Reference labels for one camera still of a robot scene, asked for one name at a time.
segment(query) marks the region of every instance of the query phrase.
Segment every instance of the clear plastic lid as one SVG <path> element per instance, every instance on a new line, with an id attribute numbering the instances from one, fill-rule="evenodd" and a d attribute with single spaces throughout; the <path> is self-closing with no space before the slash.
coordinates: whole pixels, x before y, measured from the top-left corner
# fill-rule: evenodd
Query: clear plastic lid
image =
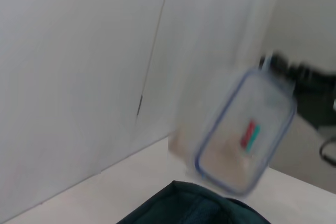
<path id="1" fill-rule="evenodd" d="M 260 71 L 247 72 L 207 127 L 196 151 L 196 170 L 230 193 L 249 193 L 295 112 L 295 101 L 276 80 Z"/>

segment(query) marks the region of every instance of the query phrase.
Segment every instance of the black bag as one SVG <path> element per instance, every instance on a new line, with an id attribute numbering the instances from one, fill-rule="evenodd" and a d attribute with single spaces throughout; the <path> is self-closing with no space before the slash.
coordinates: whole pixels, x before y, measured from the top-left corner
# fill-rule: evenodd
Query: black bag
<path id="1" fill-rule="evenodd" d="M 173 181 L 118 224 L 269 224 L 246 204 Z"/>

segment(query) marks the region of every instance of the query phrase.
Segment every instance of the white tile floor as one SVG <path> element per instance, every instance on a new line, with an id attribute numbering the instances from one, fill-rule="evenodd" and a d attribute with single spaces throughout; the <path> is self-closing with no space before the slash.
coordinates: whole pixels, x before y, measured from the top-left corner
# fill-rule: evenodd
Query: white tile floor
<path id="1" fill-rule="evenodd" d="M 165 139 L 6 224 L 116 223 L 172 180 L 193 181 Z M 244 202 L 273 224 L 336 220 L 336 195 L 270 168 Z"/>

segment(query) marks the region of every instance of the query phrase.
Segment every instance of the black cable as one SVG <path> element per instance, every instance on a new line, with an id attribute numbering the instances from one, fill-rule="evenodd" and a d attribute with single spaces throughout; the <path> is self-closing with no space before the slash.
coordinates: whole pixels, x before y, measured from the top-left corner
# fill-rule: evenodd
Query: black cable
<path id="1" fill-rule="evenodd" d="M 325 162 L 327 162 L 328 164 L 330 164 L 331 166 L 333 167 L 336 167 L 336 159 L 335 158 L 332 158 L 326 154 L 323 153 L 323 150 L 324 148 L 329 145 L 329 144 L 332 144 L 332 143 L 336 143 L 336 136 L 328 139 L 327 141 L 325 141 L 321 147 L 320 147 L 320 157 L 321 159 L 323 159 Z"/>

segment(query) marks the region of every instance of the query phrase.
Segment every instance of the white door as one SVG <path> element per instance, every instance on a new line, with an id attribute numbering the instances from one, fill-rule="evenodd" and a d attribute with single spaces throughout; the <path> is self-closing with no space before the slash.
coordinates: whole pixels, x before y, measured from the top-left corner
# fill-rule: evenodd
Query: white door
<path id="1" fill-rule="evenodd" d="M 165 0 L 135 150 L 174 130 L 180 102 L 197 97 L 211 70 L 255 62 L 276 0 Z"/>
<path id="2" fill-rule="evenodd" d="M 163 0 L 0 0 L 0 222 L 130 154 Z"/>

